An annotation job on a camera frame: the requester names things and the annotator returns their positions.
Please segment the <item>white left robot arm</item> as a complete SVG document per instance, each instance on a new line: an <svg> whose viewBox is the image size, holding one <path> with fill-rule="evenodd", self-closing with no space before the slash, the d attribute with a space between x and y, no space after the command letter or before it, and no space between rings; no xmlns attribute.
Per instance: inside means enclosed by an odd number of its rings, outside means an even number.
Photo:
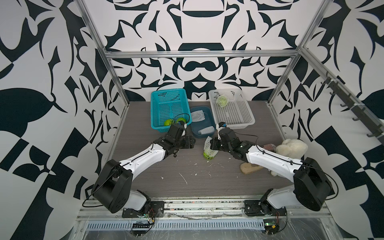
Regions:
<svg viewBox="0 0 384 240"><path fill-rule="evenodd" d="M165 136L153 141L142 152L119 162L106 162L92 188L91 197L113 214L121 209L138 215L149 213L151 199L141 191L131 189L134 179L167 157L176 157L179 150L192 149L195 142L193 136L187 135L185 122L172 124Z"/></svg>

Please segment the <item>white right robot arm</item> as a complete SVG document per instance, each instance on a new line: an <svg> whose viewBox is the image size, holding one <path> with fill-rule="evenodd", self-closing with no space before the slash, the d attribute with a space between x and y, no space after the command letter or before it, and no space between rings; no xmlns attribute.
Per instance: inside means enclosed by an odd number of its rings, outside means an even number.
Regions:
<svg viewBox="0 0 384 240"><path fill-rule="evenodd" d="M271 216L285 207L305 207L318 212L333 190L328 175L317 161L292 159L267 151L256 143L241 141L230 128L219 128L218 136L209 141L213 151L229 153L233 158L276 172L293 184L269 189L256 203L247 202L247 216Z"/></svg>

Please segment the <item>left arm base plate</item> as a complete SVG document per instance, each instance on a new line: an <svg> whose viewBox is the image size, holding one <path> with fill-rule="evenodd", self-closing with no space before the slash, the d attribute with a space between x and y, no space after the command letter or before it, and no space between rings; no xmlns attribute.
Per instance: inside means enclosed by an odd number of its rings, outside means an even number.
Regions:
<svg viewBox="0 0 384 240"><path fill-rule="evenodd" d="M157 218L164 215L165 202L147 202L139 211L133 209L123 209L122 218Z"/></svg>

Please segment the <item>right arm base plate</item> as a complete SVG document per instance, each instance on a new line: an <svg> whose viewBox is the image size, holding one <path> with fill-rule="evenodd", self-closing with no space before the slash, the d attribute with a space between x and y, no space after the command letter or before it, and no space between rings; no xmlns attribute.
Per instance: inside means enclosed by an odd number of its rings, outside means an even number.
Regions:
<svg viewBox="0 0 384 240"><path fill-rule="evenodd" d="M270 205L267 201L261 200L245 200L244 211L248 217L271 217L271 216L286 216L287 210L286 208L275 209L272 205Z"/></svg>

